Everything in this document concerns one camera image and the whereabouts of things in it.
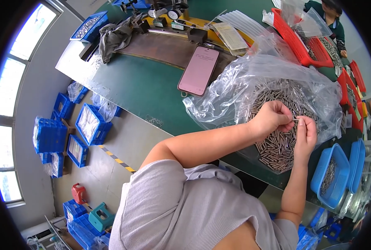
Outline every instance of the pile of metal pins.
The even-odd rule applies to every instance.
[[[295,31],[295,32],[299,35],[299,37],[301,38],[302,42],[303,42],[303,43],[305,44],[305,46],[308,48],[308,50],[309,50],[309,51],[308,51],[308,54],[310,55],[310,57],[311,57],[313,60],[317,61],[317,58],[316,58],[316,56],[315,56],[315,54],[314,54],[312,48],[311,48],[310,45],[309,45],[310,37],[306,37],[306,36],[305,36],[305,34],[304,34],[304,32],[303,32],[301,26],[299,26],[299,25],[294,25],[294,26],[291,27],[291,29],[292,29],[293,31]]]
[[[331,186],[331,183],[333,183],[335,178],[335,168],[337,167],[337,163],[334,160],[334,157],[331,157],[329,166],[326,170],[326,175],[324,176],[324,180],[321,183],[320,187],[320,195],[325,195],[328,188]]]
[[[333,60],[334,67],[338,66],[340,68],[344,67],[344,64],[341,61],[341,58],[338,55],[337,47],[334,47],[332,43],[329,42],[331,38],[321,37],[319,40],[323,44],[323,46],[327,49],[328,53],[330,54],[331,59]]]
[[[81,26],[81,28],[79,28],[79,30],[76,32],[76,35],[75,35],[76,38],[82,38],[83,36],[85,36],[85,34],[92,28],[92,26],[94,26],[94,24],[97,23],[99,18],[100,16],[97,16],[97,17],[91,18],[86,23],[84,23]]]
[[[271,88],[276,90],[265,90],[267,88],[265,86],[266,83],[258,84],[256,90],[263,88],[263,91],[258,94],[255,102],[245,111],[244,115],[247,122],[255,117],[265,102],[279,100],[290,109],[294,119],[297,116],[313,118],[316,122],[316,131],[317,133],[319,132],[317,116],[310,109],[302,106],[306,101],[297,82],[285,79],[278,80],[275,83],[271,83]],[[283,173],[292,169],[296,132],[296,126],[288,133],[275,130],[263,142],[255,143],[260,154],[259,161],[275,172]]]
[[[353,90],[351,89],[351,87],[349,86],[349,84],[347,84],[347,90],[348,90],[348,100],[351,103],[353,109],[355,109],[356,106],[357,106],[356,98],[355,98],[355,93],[353,92]]]

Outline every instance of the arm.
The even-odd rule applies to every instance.
[[[262,141],[276,129],[288,132],[293,126],[291,112],[282,102],[266,102],[248,123],[161,141],[153,147],[141,167],[157,160],[171,159],[184,168],[192,168]]]
[[[305,208],[308,161],[317,142],[313,119],[298,116],[297,143],[294,148],[294,166],[281,198],[281,209],[276,219],[292,221],[298,228]]]

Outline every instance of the white wall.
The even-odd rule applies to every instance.
[[[87,18],[94,14],[107,0],[66,0],[66,2],[80,15]]]
[[[9,208],[19,230],[52,218],[55,208],[51,178],[44,172],[32,143],[34,119],[50,117],[58,92],[65,92],[70,78],[55,69],[69,38],[81,21],[64,11],[43,38],[28,67],[19,93],[14,130],[17,173],[25,205]]]

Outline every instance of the woman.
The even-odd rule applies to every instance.
[[[238,177],[204,164],[295,126],[290,110],[270,101],[248,123],[158,143],[123,185],[109,248],[295,249],[317,141],[313,119],[298,119],[294,166],[276,219],[244,192]]]
[[[345,49],[345,33],[344,27],[339,21],[339,17],[342,14],[342,8],[334,0],[322,0],[322,3],[315,1],[309,1],[305,3],[304,11],[308,12],[310,8],[314,8],[315,11],[323,17],[326,21],[330,30],[333,34],[330,36],[331,39],[336,39],[337,48],[342,57],[347,58],[347,50]]]

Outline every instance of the pink phone screen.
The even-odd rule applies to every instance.
[[[178,89],[198,96],[203,95],[218,56],[217,50],[197,47],[183,73]]]

